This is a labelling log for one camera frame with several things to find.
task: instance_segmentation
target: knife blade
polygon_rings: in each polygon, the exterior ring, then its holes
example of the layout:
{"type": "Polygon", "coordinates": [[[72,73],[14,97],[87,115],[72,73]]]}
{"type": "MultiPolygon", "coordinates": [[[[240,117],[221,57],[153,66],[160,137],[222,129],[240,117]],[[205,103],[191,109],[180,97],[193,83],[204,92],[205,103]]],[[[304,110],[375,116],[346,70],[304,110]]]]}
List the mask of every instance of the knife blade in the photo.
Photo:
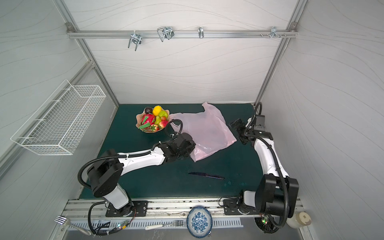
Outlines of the knife blade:
{"type": "Polygon", "coordinates": [[[198,176],[203,176],[203,177],[211,177],[211,178],[216,178],[216,179],[225,179],[224,177],[222,176],[219,176],[219,175],[212,175],[212,174],[208,174],[208,173],[204,173],[204,172],[190,172],[188,174],[192,174],[192,175],[198,175],[198,176]]]}

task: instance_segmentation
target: white wall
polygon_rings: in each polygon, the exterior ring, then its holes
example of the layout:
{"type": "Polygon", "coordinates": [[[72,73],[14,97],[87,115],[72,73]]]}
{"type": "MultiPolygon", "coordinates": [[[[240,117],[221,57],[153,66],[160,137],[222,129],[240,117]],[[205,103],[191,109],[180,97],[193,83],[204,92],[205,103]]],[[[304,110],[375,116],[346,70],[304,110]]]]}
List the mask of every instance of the white wall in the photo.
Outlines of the white wall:
{"type": "Polygon", "coordinates": [[[383,13],[310,0],[262,99],[315,239],[384,239],[383,13]]]}
{"type": "MultiPolygon", "coordinates": [[[[50,0],[1,1],[0,22],[1,155],[12,134],[87,59],[50,0]]],[[[102,85],[93,70],[80,84],[102,85]]],[[[53,220],[79,192],[77,171],[97,155],[114,109],[107,96],[72,156],[23,152],[0,180],[0,239],[49,238],[53,220]]]]}
{"type": "MultiPolygon", "coordinates": [[[[297,0],[65,0],[81,30],[285,29],[297,0]]],[[[280,40],[87,40],[122,104],[249,103],[259,92],[280,40]]]]}

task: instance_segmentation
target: pink plastic bag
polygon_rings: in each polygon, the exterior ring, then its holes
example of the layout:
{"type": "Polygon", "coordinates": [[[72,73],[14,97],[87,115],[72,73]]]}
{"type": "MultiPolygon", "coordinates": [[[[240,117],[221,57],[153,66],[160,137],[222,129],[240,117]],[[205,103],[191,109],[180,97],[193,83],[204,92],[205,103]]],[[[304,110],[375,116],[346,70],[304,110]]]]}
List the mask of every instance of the pink plastic bag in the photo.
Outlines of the pink plastic bag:
{"type": "MultiPolygon", "coordinates": [[[[202,113],[174,113],[169,115],[171,119],[180,119],[183,122],[182,132],[191,135],[196,143],[196,147],[191,153],[191,158],[195,162],[236,142],[236,138],[225,124],[220,110],[207,102],[203,103],[202,106],[205,110],[202,113]]],[[[171,125],[175,131],[180,129],[173,123],[171,125]]]]}

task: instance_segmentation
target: fork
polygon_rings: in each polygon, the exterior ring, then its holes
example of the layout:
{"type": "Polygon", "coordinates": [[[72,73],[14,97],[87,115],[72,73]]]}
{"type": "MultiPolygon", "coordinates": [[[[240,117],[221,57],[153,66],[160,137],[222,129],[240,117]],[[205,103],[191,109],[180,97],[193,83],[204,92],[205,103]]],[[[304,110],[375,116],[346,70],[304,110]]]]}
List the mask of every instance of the fork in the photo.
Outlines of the fork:
{"type": "Polygon", "coordinates": [[[169,223],[169,224],[157,224],[157,225],[146,226],[145,230],[155,229],[159,227],[169,227],[169,226],[180,227],[182,225],[184,225],[184,220],[174,220],[172,223],[169,223]]]}
{"type": "Polygon", "coordinates": [[[62,216],[57,216],[57,218],[55,219],[55,222],[57,222],[58,224],[61,224],[63,226],[72,226],[72,227],[76,228],[77,230],[81,231],[82,233],[84,233],[85,235],[88,235],[88,236],[92,235],[91,231],[88,231],[84,228],[81,228],[81,227],[78,227],[78,226],[71,224],[71,220],[68,218],[65,218],[62,216]]]}

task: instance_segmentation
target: plate rim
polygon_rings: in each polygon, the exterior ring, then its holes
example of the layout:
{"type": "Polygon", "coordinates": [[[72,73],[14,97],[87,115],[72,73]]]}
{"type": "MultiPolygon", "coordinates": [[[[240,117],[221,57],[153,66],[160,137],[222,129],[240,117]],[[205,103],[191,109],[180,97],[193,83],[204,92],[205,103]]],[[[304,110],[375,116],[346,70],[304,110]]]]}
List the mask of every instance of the plate rim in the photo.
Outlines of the plate rim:
{"type": "Polygon", "coordinates": [[[212,230],[212,224],[213,224],[213,221],[212,221],[211,213],[210,213],[205,207],[201,207],[201,206],[194,207],[194,208],[192,208],[191,211],[189,211],[189,213],[188,213],[186,224],[187,224],[187,229],[188,229],[189,233],[190,233],[192,236],[194,236],[195,238],[204,238],[204,237],[208,236],[208,234],[209,234],[209,233],[211,232],[211,230],[212,230]],[[191,230],[189,229],[189,225],[188,225],[188,222],[189,222],[189,215],[190,215],[190,213],[191,213],[193,210],[195,210],[195,209],[204,209],[205,212],[208,213],[208,215],[209,215],[209,217],[210,217],[211,227],[209,228],[209,231],[207,231],[207,233],[206,233],[205,235],[203,235],[203,236],[196,236],[196,235],[195,235],[194,233],[192,233],[191,230]]]}

